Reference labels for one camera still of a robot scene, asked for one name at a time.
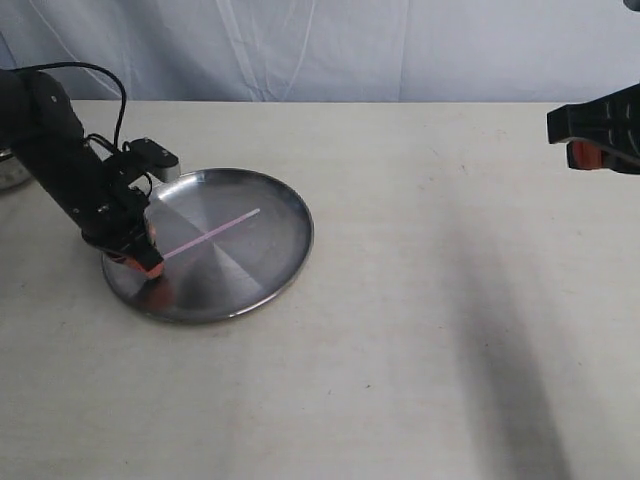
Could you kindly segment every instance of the white table surface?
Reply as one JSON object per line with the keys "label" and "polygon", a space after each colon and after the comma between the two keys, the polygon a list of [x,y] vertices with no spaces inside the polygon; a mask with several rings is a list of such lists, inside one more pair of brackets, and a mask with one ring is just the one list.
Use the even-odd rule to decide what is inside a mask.
{"label": "white table surface", "polygon": [[314,250],[170,327],[37,184],[2,195],[0,478],[640,478],[640,180],[567,169],[553,107],[131,104],[183,171],[290,184]]}

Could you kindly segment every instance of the round metal tray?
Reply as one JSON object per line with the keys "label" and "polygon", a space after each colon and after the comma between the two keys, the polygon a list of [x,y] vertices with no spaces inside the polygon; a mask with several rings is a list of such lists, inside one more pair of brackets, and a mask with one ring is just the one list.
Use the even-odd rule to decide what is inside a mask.
{"label": "round metal tray", "polygon": [[275,298],[304,266],[313,221],[282,182],[237,169],[201,170],[156,187],[147,217],[165,273],[144,274],[103,255],[107,283],[135,309],[177,323],[208,323]]}

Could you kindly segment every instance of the metal plate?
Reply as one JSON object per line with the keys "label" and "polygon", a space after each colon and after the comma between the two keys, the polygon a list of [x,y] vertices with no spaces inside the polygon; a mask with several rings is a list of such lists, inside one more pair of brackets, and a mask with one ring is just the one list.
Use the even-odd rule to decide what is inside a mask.
{"label": "metal plate", "polygon": [[156,187],[147,209],[165,257],[160,279],[103,256],[107,282],[135,309],[178,323],[246,313],[296,278],[313,221],[287,185],[247,170],[212,169]]}

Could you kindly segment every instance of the pink stick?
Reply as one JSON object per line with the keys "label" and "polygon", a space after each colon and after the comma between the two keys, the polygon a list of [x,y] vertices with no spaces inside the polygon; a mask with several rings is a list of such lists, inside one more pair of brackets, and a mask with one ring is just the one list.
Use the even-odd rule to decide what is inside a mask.
{"label": "pink stick", "polygon": [[245,213],[244,215],[242,215],[241,217],[236,218],[235,220],[231,220],[230,222],[225,223],[224,225],[220,225],[218,228],[215,228],[215,229],[211,230],[210,232],[207,232],[204,235],[201,235],[200,237],[196,238],[195,240],[192,240],[189,243],[185,243],[181,247],[178,247],[175,250],[165,254],[164,255],[164,259],[168,260],[171,257],[175,257],[179,253],[182,253],[185,250],[190,249],[191,247],[195,247],[199,243],[202,243],[202,242],[204,242],[206,240],[209,240],[211,237],[215,237],[219,233],[224,232],[225,230],[227,230],[227,229],[239,224],[240,222],[244,222],[248,218],[251,218],[251,217],[257,215],[258,213],[260,213],[260,209],[256,208],[255,210],[252,210],[249,213]]}

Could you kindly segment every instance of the white backdrop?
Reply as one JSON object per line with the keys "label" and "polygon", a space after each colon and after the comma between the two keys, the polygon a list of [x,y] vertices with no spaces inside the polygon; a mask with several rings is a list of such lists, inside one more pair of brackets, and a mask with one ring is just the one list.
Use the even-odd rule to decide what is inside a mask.
{"label": "white backdrop", "polygon": [[19,65],[99,63],[137,99],[579,101],[640,79],[622,0],[2,0],[0,32]]}

